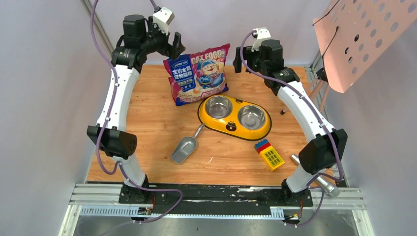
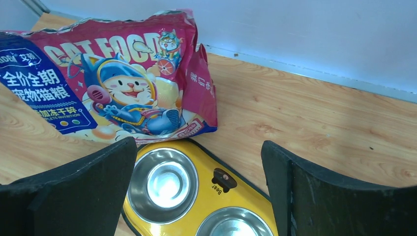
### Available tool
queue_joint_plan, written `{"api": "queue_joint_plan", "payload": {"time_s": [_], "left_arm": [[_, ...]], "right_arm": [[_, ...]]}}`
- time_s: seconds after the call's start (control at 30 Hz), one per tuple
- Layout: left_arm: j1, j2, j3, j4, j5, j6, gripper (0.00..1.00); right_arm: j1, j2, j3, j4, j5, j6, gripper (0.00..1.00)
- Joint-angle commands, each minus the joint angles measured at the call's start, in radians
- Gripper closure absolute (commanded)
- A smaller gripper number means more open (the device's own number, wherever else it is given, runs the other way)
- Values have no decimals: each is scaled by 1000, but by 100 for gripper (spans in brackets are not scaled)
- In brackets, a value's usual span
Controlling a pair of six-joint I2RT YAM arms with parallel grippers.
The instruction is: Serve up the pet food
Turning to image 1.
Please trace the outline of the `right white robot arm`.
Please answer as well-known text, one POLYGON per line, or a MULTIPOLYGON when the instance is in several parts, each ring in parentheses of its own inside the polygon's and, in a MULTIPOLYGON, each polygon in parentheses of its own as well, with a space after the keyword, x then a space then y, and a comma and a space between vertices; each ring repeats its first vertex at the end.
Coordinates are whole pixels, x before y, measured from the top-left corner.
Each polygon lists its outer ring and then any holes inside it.
POLYGON ((300 164, 294 173, 285 179, 281 199, 287 205, 300 200, 305 190, 319 175, 333 165, 341 165, 347 143, 344 129, 335 129, 318 111, 308 97, 295 71, 284 65, 283 47, 279 40, 267 39, 255 50, 252 46, 239 46, 233 61, 236 73, 246 71, 264 79, 272 90, 289 108, 307 140, 299 152, 300 164))

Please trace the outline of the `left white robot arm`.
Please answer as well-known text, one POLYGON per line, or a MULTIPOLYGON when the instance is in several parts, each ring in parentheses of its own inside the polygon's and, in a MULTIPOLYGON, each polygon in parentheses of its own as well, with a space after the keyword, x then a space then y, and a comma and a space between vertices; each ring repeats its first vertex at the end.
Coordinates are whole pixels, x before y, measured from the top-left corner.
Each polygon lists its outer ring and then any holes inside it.
POLYGON ((174 17, 162 8, 148 18, 142 15, 124 18, 123 35, 106 61, 112 74, 103 112, 96 125, 87 128, 88 137, 96 144, 99 166, 108 175, 120 169, 124 187, 132 191, 132 197, 139 203, 150 199, 151 189, 135 155, 137 137, 126 131, 127 110, 148 55, 158 52, 177 59, 185 50, 178 32, 173 42, 168 42, 169 24, 174 17))

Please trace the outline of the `cat food bag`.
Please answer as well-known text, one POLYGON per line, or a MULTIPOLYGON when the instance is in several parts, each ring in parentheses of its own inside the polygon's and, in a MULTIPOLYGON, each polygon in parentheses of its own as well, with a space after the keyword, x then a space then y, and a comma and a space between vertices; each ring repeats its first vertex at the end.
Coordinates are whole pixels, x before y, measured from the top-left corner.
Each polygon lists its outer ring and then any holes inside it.
POLYGON ((171 94, 176 106, 204 100, 229 90, 225 62, 230 44, 202 52, 180 55, 163 61, 169 73, 171 94))

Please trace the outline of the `metal food scoop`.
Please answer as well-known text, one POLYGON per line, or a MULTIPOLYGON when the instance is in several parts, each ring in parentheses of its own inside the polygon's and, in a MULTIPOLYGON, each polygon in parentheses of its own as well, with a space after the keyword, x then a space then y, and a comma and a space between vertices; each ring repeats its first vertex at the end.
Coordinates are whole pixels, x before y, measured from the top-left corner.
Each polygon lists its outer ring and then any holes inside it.
POLYGON ((195 150, 197 146, 196 137, 204 126, 205 124, 202 123, 193 136, 185 136, 179 141, 171 155, 171 160, 177 164, 181 164, 195 150))

